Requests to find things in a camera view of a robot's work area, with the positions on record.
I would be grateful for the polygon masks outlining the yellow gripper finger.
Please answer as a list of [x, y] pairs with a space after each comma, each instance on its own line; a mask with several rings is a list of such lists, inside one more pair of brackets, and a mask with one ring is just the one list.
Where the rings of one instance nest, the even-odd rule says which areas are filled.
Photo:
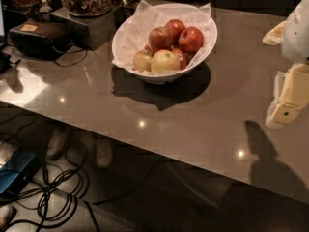
[[280, 129], [292, 123], [309, 104], [309, 66], [293, 64], [286, 72], [278, 72], [273, 96], [265, 124]]
[[282, 21], [268, 31], [262, 38], [262, 42], [267, 45], [280, 45], [282, 43], [283, 29], [286, 22]]

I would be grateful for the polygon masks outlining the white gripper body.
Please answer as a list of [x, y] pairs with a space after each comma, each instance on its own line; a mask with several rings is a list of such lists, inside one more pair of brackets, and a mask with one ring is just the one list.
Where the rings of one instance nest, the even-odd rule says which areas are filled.
[[309, 63], [309, 0], [301, 0], [288, 16], [281, 51], [294, 63]]

